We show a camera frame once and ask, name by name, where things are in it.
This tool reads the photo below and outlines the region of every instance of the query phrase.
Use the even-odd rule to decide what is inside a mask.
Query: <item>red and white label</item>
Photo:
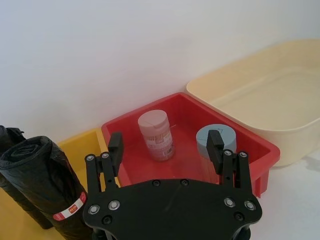
[[[87,196],[84,192],[82,192],[80,197],[77,199],[77,201],[74,202],[74,204],[72,204],[67,209],[53,215],[53,219],[57,221],[62,221],[72,216],[85,204],[86,200]]]

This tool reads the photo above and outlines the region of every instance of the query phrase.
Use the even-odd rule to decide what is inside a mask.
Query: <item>black garbage bag roll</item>
[[[5,128],[0,125],[0,157],[9,148],[24,141],[25,138],[18,128]],[[0,187],[14,200],[19,206],[30,215],[43,229],[53,227],[51,222],[1,173]]]
[[[33,137],[6,151],[0,173],[66,240],[91,239],[92,229],[82,217],[87,193],[65,153],[48,137]]]

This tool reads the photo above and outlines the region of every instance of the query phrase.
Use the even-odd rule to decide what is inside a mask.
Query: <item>red plastic bin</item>
[[[151,158],[138,126],[138,118],[143,113],[156,109],[167,113],[175,145],[175,155],[164,162]],[[121,186],[153,179],[188,178],[201,181],[203,176],[196,133],[209,124],[225,124],[235,130],[237,150],[249,153],[253,194],[260,197],[267,190],[269,169],[279,160],[280,150],[185,93],[159,99],[102,126],[106,143],[113,132],[123,134],[124,154],[118,174]]]

